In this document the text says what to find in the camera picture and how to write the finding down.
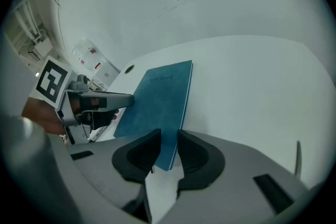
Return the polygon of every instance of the notebook cover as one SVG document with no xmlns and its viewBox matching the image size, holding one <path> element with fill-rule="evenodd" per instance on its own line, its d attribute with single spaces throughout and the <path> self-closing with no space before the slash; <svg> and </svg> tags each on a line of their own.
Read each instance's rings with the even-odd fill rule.
<svg viewBox="0 0 336 224">
<path fill-rule="evenodd" d="M 134 93 L 134 105 L 126 108 L 114 137 L 161 129 L 161 153 L 155 165 L 172 167 L 177 131 L 182 128 L 192 61 L 147 70 Z"/>
</svg>

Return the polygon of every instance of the person's hand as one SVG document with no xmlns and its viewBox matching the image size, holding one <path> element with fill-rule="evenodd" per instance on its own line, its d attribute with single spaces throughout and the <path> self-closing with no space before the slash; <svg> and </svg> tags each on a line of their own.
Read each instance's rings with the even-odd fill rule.
<svg viewBox="0 0 336 224">
<path fill-rule="evenodd" d="M 98 100 L 92 99 L 92 105 L 98 106 Z M 80 111 L 79 100 L 72 101 L 71 108 L 74 115 L 78 114 Z M 57 117 L 55 109 L 43 100 L 29 97 L 22 116 L 41 125 L 47 133 L 65 134 L 64 125 Z"/>
</svg>

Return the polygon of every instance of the white table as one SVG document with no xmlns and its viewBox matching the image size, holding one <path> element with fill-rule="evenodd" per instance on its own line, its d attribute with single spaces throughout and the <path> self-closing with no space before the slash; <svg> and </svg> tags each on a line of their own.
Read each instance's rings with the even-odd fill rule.
<svg viewBox="0 0 336 224">
<path fill-rule="evenodd" d="M 336 91 L 305 45 L 265 36 L 191 41 L 130 61 L 109 91 L 133 94 L 148 69 L 185 60 L 194 67 L 183 129 L 254 147 L 292 173 L 299 140 L 301 180 L 312 187 L 325 179 L 336 145 Z M 113 138 L 122 112 L 98 141 Z M 181 177 L 177 158 L 171 171 L 156 168 L 146 179 L 154 222 L 172 205 Z"/>
</svg>

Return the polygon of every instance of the round hole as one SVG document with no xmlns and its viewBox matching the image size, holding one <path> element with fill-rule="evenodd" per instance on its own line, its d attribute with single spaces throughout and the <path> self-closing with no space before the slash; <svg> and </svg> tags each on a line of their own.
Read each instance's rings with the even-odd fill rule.
<svg viewBox="0 0 336 224">
<path fill-rule="evenodd" d="M 131 72 L 133 68 L 134 68 L 134 65 L 131 65 L 128 69 L 126 69 L 125 74 L 128 74 L 129 72 Z"/>
</svg>

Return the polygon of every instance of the white wall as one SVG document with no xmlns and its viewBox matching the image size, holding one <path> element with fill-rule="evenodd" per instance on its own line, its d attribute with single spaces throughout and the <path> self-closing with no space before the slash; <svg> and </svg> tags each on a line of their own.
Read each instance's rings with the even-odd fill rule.
<svg viewBox="0 0 336 224">
<path fill-rule="evenodd" d="M 122 69 L 171 45 L 224 35 L 305 44 L 335 81 L 335 20 L 325 0 L 59 0 L 67 54 L 83 37 Z"/>
</svg>

